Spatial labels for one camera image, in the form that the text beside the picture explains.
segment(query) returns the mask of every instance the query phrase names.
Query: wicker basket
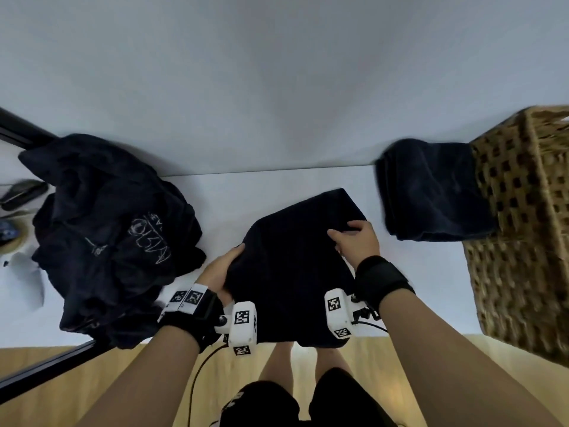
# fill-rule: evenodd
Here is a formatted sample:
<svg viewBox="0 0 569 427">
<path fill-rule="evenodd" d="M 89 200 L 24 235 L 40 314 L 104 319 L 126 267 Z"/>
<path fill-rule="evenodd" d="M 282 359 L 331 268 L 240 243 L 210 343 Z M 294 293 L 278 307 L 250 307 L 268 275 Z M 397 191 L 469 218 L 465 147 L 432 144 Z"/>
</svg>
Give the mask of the wicker basket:
<svg viewBox="0 0 569 427">
<path fill-rule="evenodd" d="M 535 106 L 472 142 L 499 230 L 464 251 L 484 334 L 569 367 L 569 106 Z"/>
</svg>

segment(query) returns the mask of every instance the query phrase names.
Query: cable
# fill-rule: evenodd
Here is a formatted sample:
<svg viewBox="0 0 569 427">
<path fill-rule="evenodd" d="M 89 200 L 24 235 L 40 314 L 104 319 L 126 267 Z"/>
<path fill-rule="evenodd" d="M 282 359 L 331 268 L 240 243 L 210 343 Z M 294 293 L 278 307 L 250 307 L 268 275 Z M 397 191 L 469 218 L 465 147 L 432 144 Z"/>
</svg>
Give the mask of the cable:
<svg viewBox="0 0 569 427">
<path fill-rule="evenodd" d="M 210 359 L 211 357 L 213 357 L 217 352 L 219 352 L 220 350 L 229 347 L 228 344 L 224 344 L 223 346 L 219 346 L 215 351 L 213 351 L 212 353 L 210 353 L 204 360 L 204 362 L 202 363 L 202 365 L 200 366 L 199 369 L 197 369 L 196 372 L 196 376 L 194 376 L 194 381 L 192 382 L 192 389 L 189 391 L 189 409 L 188 409 L 188 427 L 189 427 L 189 420 L 192 417 L 192 398 L 194 396 L 194 387 L 196 386 L 196 379 L 197 379 L 197 375 L 200 374 L 200 372 L 202 371 L 202 367 L 208 362 L 208 359 Z"/>
<path fill-rule="evenodd" d="M 387 332 L 387 333 L 389 334 L 389 331 L 388 331 L 388 330 L 386 330 L 386 329 L 383 328 L 383 327 L 380 327 L 379 325 L 375 325 L 375 324 L 369 323 L 369 322 L 360 322 L 360 321 L 354 321 L 354 322 L 352 322 L 352 325 L 355 325 L 356 323 L 362 323 L 362 324 L 364 324 L 364 325 L 369 325 L 370 327 L 379 328 L 380 330 L 385 331 L 385 332 Z"/>
</svg>

